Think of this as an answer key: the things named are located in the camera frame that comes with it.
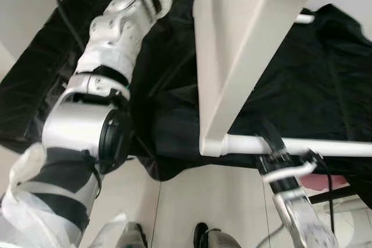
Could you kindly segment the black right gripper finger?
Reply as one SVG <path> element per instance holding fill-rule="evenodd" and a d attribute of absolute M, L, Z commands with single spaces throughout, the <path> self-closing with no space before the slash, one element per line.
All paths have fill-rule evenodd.
<path fill-rule="evenodd" d="M 286 145 L 276 127 L 269 120 L 261 121 L 262 130 L 260 136 L 268 144 L 272 153 L 282 155 L 286 153 Z"/>

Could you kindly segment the grey robot left foot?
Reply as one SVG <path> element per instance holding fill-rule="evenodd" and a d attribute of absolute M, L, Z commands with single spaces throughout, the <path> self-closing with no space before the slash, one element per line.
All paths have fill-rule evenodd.
<path fill-rule="evenodd" d="M 146 235 L 139 222 L 128 222 L 115 248 L 148 248 Z"/>

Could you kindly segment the grey robot right foot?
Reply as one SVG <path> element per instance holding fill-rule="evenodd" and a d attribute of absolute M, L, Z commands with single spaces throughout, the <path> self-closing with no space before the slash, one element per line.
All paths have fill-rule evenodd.
<path fill-rule="evenodd" d="M 242 248 L 238 241 L 218 228 L 199 222 L 194 229 L 194 248 Z"/>

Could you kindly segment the grey robot foot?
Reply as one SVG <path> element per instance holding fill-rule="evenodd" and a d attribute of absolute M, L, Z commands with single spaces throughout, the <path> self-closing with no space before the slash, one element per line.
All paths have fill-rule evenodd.
<path fill-rule="evenodd" d="M 194 248 L 242 248 L 238 241 L 218 228 L 199 222 L 194 229 Z"/>
<path fill-rule="evenodd" d="M 146 235 L 139 222 L 128 222 L 115 248 L 148 248 Z"/>

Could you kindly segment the white plastic table top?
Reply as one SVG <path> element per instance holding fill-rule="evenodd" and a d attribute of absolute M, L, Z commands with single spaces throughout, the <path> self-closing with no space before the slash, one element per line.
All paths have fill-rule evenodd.
<path fill-rule="evenodd" d="M 195 0 L 199 147 L 223 140 L 306 0 Z"/>

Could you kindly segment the white plastic table leg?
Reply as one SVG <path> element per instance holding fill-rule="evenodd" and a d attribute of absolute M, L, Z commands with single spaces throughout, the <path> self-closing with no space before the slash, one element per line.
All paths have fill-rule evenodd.
<path fill-rule="evenodd" d="M 294 21 L 294 23 L 297 23 L 297 24 L 309 24 L 312 22 L 314 22 L 314 15 L 308 15 L 308 14 L 303 14 L 303 13 L 297 15 Z"/>
<path fill-rule="evenodd" d="M 289 153 L 303 153 L 313 150 L 324 157 L 371 157 L 372 145 L 367 142 L 337 140 L 284 138 Z M 272 149 L 259 136 L 226 135 L 221 142 L 221 154 L 228 153 L 271 153 Z"/>

